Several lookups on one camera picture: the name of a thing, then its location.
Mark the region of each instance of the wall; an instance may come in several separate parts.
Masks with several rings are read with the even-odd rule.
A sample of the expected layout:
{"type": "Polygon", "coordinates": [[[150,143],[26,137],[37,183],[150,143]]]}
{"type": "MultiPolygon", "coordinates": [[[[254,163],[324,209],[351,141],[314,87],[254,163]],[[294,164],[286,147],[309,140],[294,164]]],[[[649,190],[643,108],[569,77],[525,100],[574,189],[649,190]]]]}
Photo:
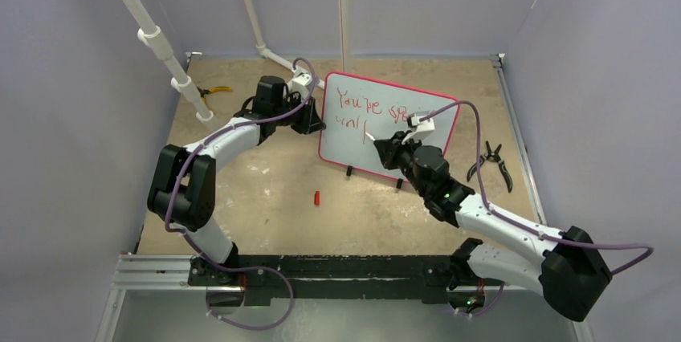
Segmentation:
{"type": "Polygon", "coordinates": [[[656,249],[594,307],[597,341],[681,333],[680,19],[679,0],[538,0],[504,60],[547,219],[656,249]]]}
{"type": "MultiPolygon", "coordinates": [[[[186,50],[256,56],[243,0],[154,0],[186,50]]],[[[534,0],[351,0],[353,52],[487,55],[506,51],[534,0]]],[[[281,55],[339,55],[338,0],[254,0],[281,55]]]]}
{"type": "Polygon", "coordinates": [[[93,340],[177,93],[120,0],[0,6],[0,340],[93,340]]]}

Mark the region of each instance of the white pole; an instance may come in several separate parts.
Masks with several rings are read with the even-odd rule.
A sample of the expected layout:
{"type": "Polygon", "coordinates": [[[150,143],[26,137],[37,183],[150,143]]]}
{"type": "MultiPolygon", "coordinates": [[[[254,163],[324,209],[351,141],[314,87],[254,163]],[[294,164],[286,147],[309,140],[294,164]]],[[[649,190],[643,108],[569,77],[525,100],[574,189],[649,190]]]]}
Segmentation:
{"type": "MultiPolygon", "coordinates": [[[[293,64],[291,61],[285,59],[284,57],[277,55],[273,51],[267,48],[267,44],[263,38],[263,32],[260,29],[260,22],[258,21],[258,15],[255,13],[255,6],[253,5],[253,0],[243,0],[244,5],[246,5],[246,12],[248,13],[248,19],[251,20],[251,27],[253,28],[253,35],[255,35],[255,48],[258,49],[258,53],[265,59],[271,59],[282,67],[287,68],[289,71],[293,71],[293,64]]],[[[317,87],[324,89],[324,81],[320,79],[317,87]]]]}
{"type": "Polygon", "coordinates": [[[133,15],[137,23],[140,25],[140,30],[137,32],[137,37],[147,47],[151,48],[156,57],[162,61],[173,75],[170,85],[180,92],[197,110],[196,117],[208,129],[215,131],[220,128],[220,123],[214,118],[214,114],[201,101],[201,96],[198,93],[196,85],[189,77],[185,69],[175,58],[173,48],[170,42],[163,35],[161,28],[154,23],[140,0],[122,0],[125,6],[133,15]]]}
{"type": "Polygon", "coordinates": [[[352,50],[350,49],[350,0],[338,0],[340,15],[340,52],[342,54],[343,71],[353,70],[352,50]]]}

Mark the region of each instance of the red frame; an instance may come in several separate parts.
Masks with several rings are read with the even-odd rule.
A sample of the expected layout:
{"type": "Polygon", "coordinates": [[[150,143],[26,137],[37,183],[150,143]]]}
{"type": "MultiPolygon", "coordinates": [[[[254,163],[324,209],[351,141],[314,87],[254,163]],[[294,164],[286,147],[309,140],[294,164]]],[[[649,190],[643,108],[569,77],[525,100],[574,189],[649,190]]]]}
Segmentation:
{"type": "MultiPolygon", "coordinates": [[[[423,90],[423,89],[407,87],[406,85],[401,85],[399,83],[389,83],[387,81],[381,81],[379,79],[372,79],[372,78],[369,78],[369,77],[364,77],[363,75],[354,75],[354,74],[345,73],[345,72],[342,72],[342,71],[330,71],[326,75],[326,78],[324,79],[325,82],[328,82],[328,77],[330,75],[345,75],[345,76],[348,76],[348,77],[353,77],[355,79],[365,79],[367,81],[372,81],[374,83],[382,83],[383,85],[389,85],[391,87],[406,89],[406,90],[412,91],[412,92],[426,93],[427,95],[442,97],[442,98],[453,100],[453,101],[459,101],[459,99],[457,99],[454,96],[443,95],[442,93],[437,93],[437,92],[433,92],[433,91],[426,91],[426,90],[423,90]]],[[[321,104],[321,120],[322,121],[324,121],[324,110],[326,109],[326,89],[327,89],[327,87],[324,87],[324,98],[322,99],[322,104],[321,104]]],[[[447,148],[449,148],[449,143],[451,141],[451,135],[454,134],[454,126],[456,126],[456,120],[458,118],[459,118],[459,108],[456,108],[456,114],[454,115],[454,121],[451,123],[451,129],[449,131],[449,136],[447,137],[447,142],[445,143],[445,148],[442,150],[442,154],[447,154],[447,148]]],[[[322,131],[320,131],[319,147],[317,148],[317,154],[319,155],[320,159],[323,160],[323,161],[327,161],[329,163],[343,165],[344,167],[347,167],[348,166],[347,164],[339,163],[338,161],[333,161],[333,160],[329,160],[329,159],[324,159],[324,157],[321,156],[321,139],[322,139],[323,135],[324,135],[324,131],[322,130],[322,131]]],[[[353,167],[353,169],[359,169],[360,171],[363,171],[363,172],[372,173],[374,175],[378,175],[378,176],[381,176],[381,177],[387,177],[389,179],[397,180],[396,177],[384,175],[382,173],[378,173],[378,172],[374,172],[374,171],[369,171],[368,169],[354,168],[354,167],[353,167]]]]}

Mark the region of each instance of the black handle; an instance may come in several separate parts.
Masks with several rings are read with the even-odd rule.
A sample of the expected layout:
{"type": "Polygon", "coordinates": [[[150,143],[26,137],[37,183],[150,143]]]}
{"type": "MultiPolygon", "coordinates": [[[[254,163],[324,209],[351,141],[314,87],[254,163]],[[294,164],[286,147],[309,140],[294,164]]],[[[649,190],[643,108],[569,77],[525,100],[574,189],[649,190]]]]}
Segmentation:
{"type": "MultiPolygon", "coordinates": [[[[485,156],[480,155],[480,166],[483,165],[485,162],[485,156]]],[[[468,173],[466,174],[466,181],[471,181],[473,178],[473,175],[475,175],[475,172],[478,170],[478,163],[473,164],[473,166],[468,170],[468,173]]]]}
{"type": "Polygon", "coordinates": [[[501,176],[504,177],[504,181],[506,181],[506,188],[508,188],[508,192],[511,193],[513,190],[513,180],[511,179],[511,174],[508,173],[508,170],[506,169],[506,163],[504,161],[499,162],[499,171],[501,171],[501,176]]]}

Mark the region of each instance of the wooden table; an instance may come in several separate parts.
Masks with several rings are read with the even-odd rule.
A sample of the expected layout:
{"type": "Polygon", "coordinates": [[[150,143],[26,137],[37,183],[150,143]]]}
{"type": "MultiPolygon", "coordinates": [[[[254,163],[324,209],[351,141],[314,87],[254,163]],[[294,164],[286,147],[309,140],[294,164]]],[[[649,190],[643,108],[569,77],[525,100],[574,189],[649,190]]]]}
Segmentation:
{"type": "MultiPolygon", "coordinates": [[[[320,78],[340,70],[340,60],[312,61],[320,78]]],[[[470,100],[479,109],[483,140],[503,145],[500,153],[513,177],[512,193],[495,165],[483,167],[491,201],[534,220],[523,167],[506,104],[488,60],[358,59],[357,74],[470,100]]],[[[255,94],[261,75],[291,78],[289,71],[262,59],[194,59],[189,73],[200,88],[229,86],[233,92],[207,96],[226,123],[255,94]]],[[[321,111],[322,91],[314,93],[321,111]]],[[[177,106],[168,143],[186,145],[209,132],[184,99],[177,106]]],[[[227,165],[217,178],[214,216],[241,254],[450,254],[468,237],[479,237],[432,218],[411,189],[366,173],[345,176],[345,168],[317,155],[318,135],[289,128],[227,165]],[[313,204],[315,191],[321,204],[313,204]]],[[[451,174],[465,181],[475,162],[475,118],[461,108],[447,151],[451,174]]],[[[478,189],[477,178],[468,183],[478,189]]],[[[139,254],[192,254],[176,234],[167,234],[156,214],[147,214],[139,254]]]]}

